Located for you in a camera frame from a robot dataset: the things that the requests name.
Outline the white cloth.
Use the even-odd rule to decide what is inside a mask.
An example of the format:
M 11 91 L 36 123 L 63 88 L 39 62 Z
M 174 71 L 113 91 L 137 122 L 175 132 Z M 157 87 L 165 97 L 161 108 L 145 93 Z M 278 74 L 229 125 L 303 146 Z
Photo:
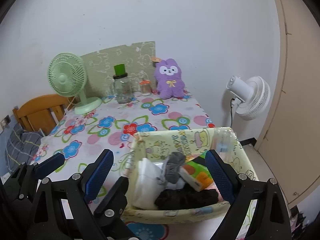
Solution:
M 131 203 L 139 209 L 157 210 L 155 201 L 164 190 L 164 185 L 158 183 L 162 170 L 147 158 L 140 160 L 137 168 Z

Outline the green tissue pack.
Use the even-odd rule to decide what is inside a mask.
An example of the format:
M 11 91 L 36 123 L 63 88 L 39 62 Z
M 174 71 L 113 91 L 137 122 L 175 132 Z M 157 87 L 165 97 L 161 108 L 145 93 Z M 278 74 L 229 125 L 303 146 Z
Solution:
M 214 182 L 208 169 L 194 161 L 182 165 L 178 173 L 197 192 L 206 189 Z

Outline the black cloth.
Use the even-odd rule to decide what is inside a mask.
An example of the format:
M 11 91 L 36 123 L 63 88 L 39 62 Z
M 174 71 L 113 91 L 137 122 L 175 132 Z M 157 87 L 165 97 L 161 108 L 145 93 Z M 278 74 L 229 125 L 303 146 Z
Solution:
M 219 194 L 216 189 L 196 191 L 185 185 L 179 190 L 166 189 L 155 200 L 159 210 L 186 210 L 196 209 L 217 204 Z

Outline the yellow cartoon storage box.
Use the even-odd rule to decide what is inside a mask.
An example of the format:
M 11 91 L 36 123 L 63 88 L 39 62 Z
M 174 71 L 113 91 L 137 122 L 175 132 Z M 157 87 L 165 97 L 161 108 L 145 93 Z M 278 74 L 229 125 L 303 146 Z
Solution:
M 130 150 L 131 163 L 127 173 L 129 188 L 126 193 L 127 206 L 123 218 L 137 223 L 173 224 L 198 222 L 225 213 L 229 204 L 224 200 L 210 206 L 186 210 L 143 210 L 131 203 L 140 160 L 147 158 L 162 169 L 165 159 L 171 152 L 181 152 L 185 155 L 184 164 L 194 161 L 206 167 L 204 159 L 209 150 L 217 150 L 223 161 L 231 165 L 237 173 L 243 173 L 251 180 L 257 179 L 242 145 L 229 127 L 136 133 Z M 164 185 L 164 190 L 179 190 L 185 185 L 191 187 L 180 176 L 176 184 Z

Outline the grey sock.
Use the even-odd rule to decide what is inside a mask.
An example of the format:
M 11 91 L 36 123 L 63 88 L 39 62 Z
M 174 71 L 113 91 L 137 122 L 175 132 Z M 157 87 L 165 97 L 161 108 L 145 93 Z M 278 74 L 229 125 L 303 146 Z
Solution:
M 157 177 L 159 185 L 176 184 L 180 178 L 180 167 L 185 163 L 185 155 L 181 152 L 171 152 L 162 165 L 161 174 Z

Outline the beige door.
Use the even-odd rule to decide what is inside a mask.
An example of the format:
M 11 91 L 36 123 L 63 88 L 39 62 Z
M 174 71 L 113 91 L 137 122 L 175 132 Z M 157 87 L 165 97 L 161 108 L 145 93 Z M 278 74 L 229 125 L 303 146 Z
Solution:
M 289 206 L 319 186 L 319 25 L 303 0 L 274 0 L 279 71 L 255 145 Z

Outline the floral tablecloth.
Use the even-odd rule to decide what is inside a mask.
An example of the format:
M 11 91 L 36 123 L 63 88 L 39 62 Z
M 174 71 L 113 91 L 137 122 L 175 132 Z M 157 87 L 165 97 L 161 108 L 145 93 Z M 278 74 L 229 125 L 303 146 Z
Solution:
M 103 188 L 90 203 L 91 209 L 95 209 L 116 180 L 128 175 L 130 150 L 136 133 L 202 128 L 215 126 L 189 93 L 183 98 L 168 100 L 156 95 L 136 95 L 125 105 L 107 97 L 99 108 L 88 114 L 68 112 L 42 139 L 34 161 L 40 163 L 62 153 L 65 163 L 50 178 L 64 180 L 82 172 L 104 149 L 111 150 L 114 153 L 113 167 Z M 225 213 L 192 223 L 146 224 L 126 221 L 123 216 L 122 220 L 142 239 L 210 239 Z

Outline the white standing fan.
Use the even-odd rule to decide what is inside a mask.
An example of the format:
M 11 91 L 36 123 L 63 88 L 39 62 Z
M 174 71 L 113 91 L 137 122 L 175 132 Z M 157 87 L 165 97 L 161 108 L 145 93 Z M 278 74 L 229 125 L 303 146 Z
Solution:
M 232 113 L 246 121 L 251 121 L 263 113 L 271 97 L 269 84 L 260 76 L 250 77 L 246 81 L 232 76 L 226 88 L 234 96 L 231 103 Z

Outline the green desk fan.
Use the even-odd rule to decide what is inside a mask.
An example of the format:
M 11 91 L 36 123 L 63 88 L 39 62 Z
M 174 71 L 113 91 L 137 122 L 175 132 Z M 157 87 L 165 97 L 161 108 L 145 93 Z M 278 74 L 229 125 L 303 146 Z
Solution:
M 49 64 L 48 82 L 60 96 L 77 96 L 80 102 L 74 107 L 75 114 L 86 114 L 102 104 L 96 96 L 88 98 L 85 93 L 87 70 L 81 57 L 72 53 L 60 53 Z

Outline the glass mason jar mug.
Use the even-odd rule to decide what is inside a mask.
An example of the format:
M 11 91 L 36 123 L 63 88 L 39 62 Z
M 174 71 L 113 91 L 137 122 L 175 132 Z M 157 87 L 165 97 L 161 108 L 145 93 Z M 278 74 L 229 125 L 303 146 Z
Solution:
M 132 101 L 133 92 L 127 73 L 113 76 L 112 89 L 118 103 L 130 103 Z

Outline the toothpick jar orange lid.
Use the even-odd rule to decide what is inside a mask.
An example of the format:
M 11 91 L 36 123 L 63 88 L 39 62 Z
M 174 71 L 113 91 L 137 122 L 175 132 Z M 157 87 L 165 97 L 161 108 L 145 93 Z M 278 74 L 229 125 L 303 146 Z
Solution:
M 149 80 L 140 81 L 139 86 L 142 95 L 150 95 L 152 93 L 151 82 Z

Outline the green cup on jar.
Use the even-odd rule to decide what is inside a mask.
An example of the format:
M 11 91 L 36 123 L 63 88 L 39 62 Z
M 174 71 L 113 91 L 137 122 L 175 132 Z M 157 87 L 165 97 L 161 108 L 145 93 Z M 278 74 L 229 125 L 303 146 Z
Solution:
M 126 74 L 125 64 L 118 64 L 114 66 L 114 72 L 116 76 L 122 76 Z

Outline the purple plush bunny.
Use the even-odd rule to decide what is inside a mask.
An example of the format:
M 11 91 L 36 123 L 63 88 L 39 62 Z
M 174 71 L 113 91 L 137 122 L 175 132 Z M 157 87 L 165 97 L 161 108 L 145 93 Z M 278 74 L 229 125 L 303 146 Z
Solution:
M 161 60 L 155 63 L 154 77 L 157 81 L 157 92 L 161 99 L 182 98 L 185 84 L 182 71 L 174 59 Z

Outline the green patterned cardboard sheet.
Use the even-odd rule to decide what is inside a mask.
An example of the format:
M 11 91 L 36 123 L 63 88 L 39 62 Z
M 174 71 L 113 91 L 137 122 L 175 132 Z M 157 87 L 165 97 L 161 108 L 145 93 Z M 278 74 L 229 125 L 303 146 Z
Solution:
M 121 45 L 82 55 L 87 70 L 86 95 L 100 98 L 112 95 L 114 66 L 119 64 L 125 65 L 134 92 L 140 91 L 139 83 L 143 80 L 150 81 L 151 88 L 155 89 L 155 67 L 152 62 L 154 56 L 156 56 L 154 41 Z

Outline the wall power socket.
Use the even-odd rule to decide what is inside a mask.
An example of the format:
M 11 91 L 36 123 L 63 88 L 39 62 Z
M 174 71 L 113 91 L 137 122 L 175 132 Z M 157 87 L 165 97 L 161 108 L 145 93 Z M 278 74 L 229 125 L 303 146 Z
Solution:
M 10 122 L 11 118 L 9 115 L 7 115 L 4 119 L 1 120 L 1 127 L 5 129 L 8 126 L 8 124 L 10 124 Z

